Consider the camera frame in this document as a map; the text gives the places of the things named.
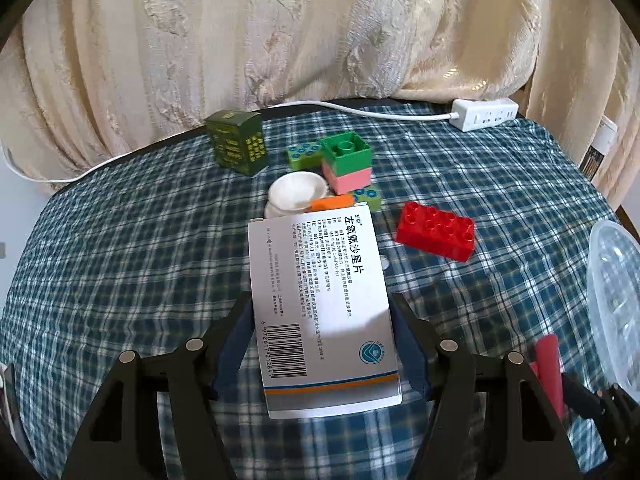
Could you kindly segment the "pink hair band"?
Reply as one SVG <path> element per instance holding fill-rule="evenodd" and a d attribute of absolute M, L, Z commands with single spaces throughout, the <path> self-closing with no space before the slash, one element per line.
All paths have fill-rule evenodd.
<path fill-rule="evenodd" d="M 564 417 L 564 394 L 559 356 L 559 338 L 553 334 L 539 339 L 534 345 L 535 361 L 532 370 L 558 415 Z"/>

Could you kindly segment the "white medicine box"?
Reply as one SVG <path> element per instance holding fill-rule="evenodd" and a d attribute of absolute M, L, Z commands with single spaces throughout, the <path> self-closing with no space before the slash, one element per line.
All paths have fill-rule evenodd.
<path fill-rule="evenodd" d="M 401 404 L 390 305 L 366 205 L 254 220 L 250 291 L 268 415 Z"/>

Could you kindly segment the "red toy brick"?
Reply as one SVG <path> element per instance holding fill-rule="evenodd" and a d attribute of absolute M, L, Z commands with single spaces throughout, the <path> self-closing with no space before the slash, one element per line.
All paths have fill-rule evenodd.
<path fill-rule="evenodd" d="M 397 243 L 459 262 L 467 262 L 475 247 L 475 222 L 451 211 L 417 202 L 402 207 Z"/>

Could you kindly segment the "clear plastic bowl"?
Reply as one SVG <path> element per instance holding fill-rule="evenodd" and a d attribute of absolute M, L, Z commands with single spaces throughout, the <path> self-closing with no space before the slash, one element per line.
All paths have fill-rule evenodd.
<path fill-rule="evenodd" d="M 594 344 L 611 384 L 639 399 L 639 244 L 611 220 L 590 232 L 588 312 Z"/>

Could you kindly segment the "green dotted block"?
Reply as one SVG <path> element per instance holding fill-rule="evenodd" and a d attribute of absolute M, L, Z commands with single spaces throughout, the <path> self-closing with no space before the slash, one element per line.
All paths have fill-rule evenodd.
<path fill-rule="evenodd" d="M 286 156 L 293 171 L 314 169 L 322 164 L 322 147 L 319 141 L 294 144 L 286 149 Z"/>
<path fill-rule="evenodd" d="M 380 189 L 373 184 L 353 190 L 352 197 L 355 204 L 366 203 L 370 211 L 379 211 L 381 209 L 382 194 Z"/>

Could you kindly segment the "orange toy block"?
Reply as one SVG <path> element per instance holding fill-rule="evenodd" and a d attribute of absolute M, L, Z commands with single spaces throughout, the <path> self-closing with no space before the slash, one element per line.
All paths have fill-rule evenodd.
<path fill-rule="evenodd" d="M 310 204 L 309 211 L 316 212 L 348 208 L 354 206 L 354 203 L 355 199 L 352 194 L 328 196 L 319 198 L 318 200 L 313 200 Z"/>

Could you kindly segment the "white small bowl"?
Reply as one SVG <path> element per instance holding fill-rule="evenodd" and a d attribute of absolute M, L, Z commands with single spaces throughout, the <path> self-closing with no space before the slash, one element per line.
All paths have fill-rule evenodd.
<path fill-rule="evenodd" d="M 309 210 L 314 200 L 321 200 L 328 194 L 329 185 L 315 172 L 289 172 L 270 185 L 264 216 L 270 219 L 302 214 Z"/>

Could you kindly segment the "green and pink block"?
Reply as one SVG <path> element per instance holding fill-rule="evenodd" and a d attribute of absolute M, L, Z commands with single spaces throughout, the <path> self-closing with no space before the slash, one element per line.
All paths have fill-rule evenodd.
<path fill-rule="evenodd" d="M 355 131 L 337 133 L 320 141 L 322 174 L 337 195 L 371 184 L 372 150 Z"/>

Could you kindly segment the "dark green box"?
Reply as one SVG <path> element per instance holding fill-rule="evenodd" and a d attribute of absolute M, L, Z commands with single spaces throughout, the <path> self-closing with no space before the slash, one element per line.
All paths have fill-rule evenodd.
<path fill-rule="evenodd" d="M 220 110 L 206 118 L 216 163 L 253 177 L 269 165 L 262 116 L 244 110 Z"/>

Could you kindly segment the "blue plaid tablecloth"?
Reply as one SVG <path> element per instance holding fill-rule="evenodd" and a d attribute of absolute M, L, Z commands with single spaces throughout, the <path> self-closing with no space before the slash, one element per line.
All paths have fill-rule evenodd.
<path fill-rule="evenodd" d="M 206 331 L 250 286 L 247 225 L 286 149 L 343 131 L 372 148 L 383 199 L 374 215 L 388 290 L 485 356 L 560 341 L 562 367 L 606 384 L 588 318 L 589 234 L 614 218 L 548 131 L 518 118 L 463 133 L 442 104 L 378 101 L 382 120 L 332 110 L 264 118 L 268 167 L 221 168 L 205 133 L 107 166 L 50 198 L 1 306 L 1 359 L 16 369 L 34 465 L 58 478 L 77 429 L 119 353 L 155 356 Z M 467 262 L 395 240 L 407 202 L 475 222 Z"/>

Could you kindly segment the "white power strip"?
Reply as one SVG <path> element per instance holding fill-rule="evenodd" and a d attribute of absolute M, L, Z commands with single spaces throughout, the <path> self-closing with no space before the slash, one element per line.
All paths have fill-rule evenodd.
<path fill-rule="evenodd" d="M 516 118 L 518 103 L 509 98 L 492 101 L 456 99 L 452 102 L 450 125 L 462 132 L 498 126 Z"/>

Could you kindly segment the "cream curtain left panel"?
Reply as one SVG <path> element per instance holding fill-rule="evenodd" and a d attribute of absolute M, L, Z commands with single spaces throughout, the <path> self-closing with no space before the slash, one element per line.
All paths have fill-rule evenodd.
<path fill-rule="evenodd" d="M 1 51 L 1 141 L 58 179 L 223 108 L 522 92 L 581 160 L 618 137 L 597 188 L 639 172 L 639 45 L 610 0 L 34 0 Z"/>

